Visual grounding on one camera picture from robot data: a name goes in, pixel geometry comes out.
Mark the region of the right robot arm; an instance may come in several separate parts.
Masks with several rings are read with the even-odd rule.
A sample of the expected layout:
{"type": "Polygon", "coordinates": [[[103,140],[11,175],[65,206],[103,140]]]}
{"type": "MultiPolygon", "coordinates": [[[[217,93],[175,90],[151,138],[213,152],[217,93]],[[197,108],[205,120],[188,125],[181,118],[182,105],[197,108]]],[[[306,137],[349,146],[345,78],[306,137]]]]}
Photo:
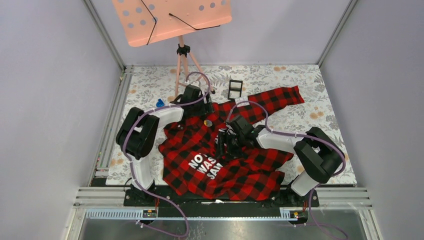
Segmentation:
{"type": "Polygon", "coordinates": [[[305,133],[278,132],[266,125],[253,126],[241,115],[229,121],[216,137],[216,158],[247,157],[248,149],[274,149],[297,155],[304,170],[290,184],[287,201],[301,205],[307,194],[326,184],[344,164],[345,156],[318,127],[305,133]]]}

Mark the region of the red black plaid shirt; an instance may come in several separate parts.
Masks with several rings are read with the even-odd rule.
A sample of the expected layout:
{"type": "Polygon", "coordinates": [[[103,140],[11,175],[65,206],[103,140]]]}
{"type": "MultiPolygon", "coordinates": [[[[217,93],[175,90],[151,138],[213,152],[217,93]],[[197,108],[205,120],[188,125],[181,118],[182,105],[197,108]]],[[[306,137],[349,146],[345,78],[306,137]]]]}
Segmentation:
{"type": "Polygon", "coordinates": [[[293,154],[277,149],[249,149],[247,158],[216,159],[216,137],[226,129],[228,116],[243,116],[250,124],[262,121],[304,99],[297,86],[280,87],[249,95],[250,104],[234,100],[213,103],[214,112],[174,122],[164,127],[163,180],[178,195],[193,193],[216,199],[227,194],[232,201],[263,201],[280,190],[285,174],[280,171],[293,154]],[[204,120],[213,122],[212,127],[204,120]]]}

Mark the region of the small round brooch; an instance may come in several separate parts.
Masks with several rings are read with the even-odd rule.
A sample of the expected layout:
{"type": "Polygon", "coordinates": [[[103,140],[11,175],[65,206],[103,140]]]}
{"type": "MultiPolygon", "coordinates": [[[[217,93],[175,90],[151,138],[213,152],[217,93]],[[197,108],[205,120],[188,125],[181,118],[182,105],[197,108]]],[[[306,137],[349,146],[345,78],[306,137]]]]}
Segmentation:
{"type": "Polygon", "coordinates": [[[208,119],[204,120],[203,123],[206,127],[209,127],[209,128],[214,125],[213,122],[211,120],[208,120],[208,119]]]}

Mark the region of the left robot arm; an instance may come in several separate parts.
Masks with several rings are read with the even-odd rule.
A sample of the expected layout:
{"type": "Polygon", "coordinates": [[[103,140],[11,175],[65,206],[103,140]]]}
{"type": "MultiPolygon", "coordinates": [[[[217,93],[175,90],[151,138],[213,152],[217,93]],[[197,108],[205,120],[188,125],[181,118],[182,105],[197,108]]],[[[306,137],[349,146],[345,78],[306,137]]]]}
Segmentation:
{"type": "Polygon", "coordinates": [[[127,113],[115,142],[129,160],[132,185],[138,189],[135,197],[142,205],[148,206],[155,200],[155,192],[150,188],[154,179],[148,155],[154,147],[158,129],[184,118],[212,113],[212,93],[210,89],[202,92],[199,87],[189,84],[184,93],[168,105],[146,111],[132,107],[127,113]]]}

